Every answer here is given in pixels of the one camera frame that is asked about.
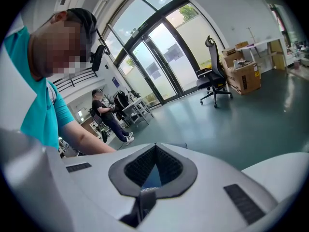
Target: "dark pants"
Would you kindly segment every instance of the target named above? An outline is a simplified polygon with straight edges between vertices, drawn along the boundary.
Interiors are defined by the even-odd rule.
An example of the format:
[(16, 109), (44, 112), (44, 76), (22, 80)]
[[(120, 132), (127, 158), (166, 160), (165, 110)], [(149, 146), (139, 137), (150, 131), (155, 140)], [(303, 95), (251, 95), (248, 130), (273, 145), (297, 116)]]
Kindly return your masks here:
[(120, 141), (126, 142), (126, 137), (129, 136), (129, 132), (126, 132), (124, 129), (122, 129), (122, 127), (115, 119), (106, 120), (104, 121), (104, 124), (111, 128), (111, 130), (116, 134)]

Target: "white sneaker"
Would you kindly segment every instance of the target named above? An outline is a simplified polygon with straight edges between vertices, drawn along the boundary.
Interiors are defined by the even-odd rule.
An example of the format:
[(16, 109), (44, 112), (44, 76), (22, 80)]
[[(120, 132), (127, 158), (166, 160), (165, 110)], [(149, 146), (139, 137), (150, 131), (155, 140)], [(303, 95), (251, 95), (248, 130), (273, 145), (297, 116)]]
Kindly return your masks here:
[(130, 132), (130, 133), (129, 133), (129, 136), (128, 136), (127, 138), (130, 139), (132, 136), (133, 136), (133, 133)]
[(129, 145), (130, 143), (132, 143), (134, 141), (134, 137), (131, 138), (126, 138), (126, 145)]

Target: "chair base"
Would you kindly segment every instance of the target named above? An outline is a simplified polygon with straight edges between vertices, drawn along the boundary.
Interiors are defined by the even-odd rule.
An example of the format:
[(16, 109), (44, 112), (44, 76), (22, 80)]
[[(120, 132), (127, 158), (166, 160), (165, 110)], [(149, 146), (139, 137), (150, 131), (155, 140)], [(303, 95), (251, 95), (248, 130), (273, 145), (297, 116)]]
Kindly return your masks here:
[(203, 97), (202, 99), (200, 99), (200, 103), (201, 105), (203, 105), (203, 99), (213, 95), (214, 96), (214, 108), (217, 108), (218, 105), (217, 105), (217, 94), (226, 94), (226, 95), (230, 95), (230, 98), (232, 99), (233, 98), (233, 95), (231, 92), (227, 92), (227, 91), (221, 91), (222, 87), (221, 88), (218, 88), (218, 89), (215, 89), (214, 87), (211, 87), (212, 88), (212, 92), (209, 92), (205, 97)]

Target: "railing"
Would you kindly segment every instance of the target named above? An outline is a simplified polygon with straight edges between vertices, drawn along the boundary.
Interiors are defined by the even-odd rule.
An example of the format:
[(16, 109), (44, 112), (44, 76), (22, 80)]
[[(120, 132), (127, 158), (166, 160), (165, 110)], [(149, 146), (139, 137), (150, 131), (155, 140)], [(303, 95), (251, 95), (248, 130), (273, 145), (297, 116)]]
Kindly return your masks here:
[(98, 77), (98, 75), (90, 67), (84, 69), (78, 74), (75, 74), (72, 78), (70, 78), (70, 75), (64, 78), (60, 78), (54, 81), (53, 84), (55, 84), (55, 86), (57, 87), (58, 92), (61, 92), (69, 87), (75, 87), (76, 84), (93, 77)]

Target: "black t-shirt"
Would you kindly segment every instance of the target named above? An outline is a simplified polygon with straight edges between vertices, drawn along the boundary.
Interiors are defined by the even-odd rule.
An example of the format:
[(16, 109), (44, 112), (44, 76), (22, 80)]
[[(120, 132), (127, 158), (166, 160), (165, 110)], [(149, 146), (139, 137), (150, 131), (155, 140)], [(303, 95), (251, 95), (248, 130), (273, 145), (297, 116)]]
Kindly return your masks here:
[(108, 111), (107, 113), (103, 113), (100, 116), (100, 113), (98, 112), (98, 108), (99, 107), (107, 108), (107, 107), (102, 102), (100, 102), (99, 100), (93, 100), (91, 107), (92, 107), (92, 110), (95, 111), (95, 113), (103, 120), (103, 122), (105, 120), (111, 120), (111, 119), (114, 118), (111, 111)]

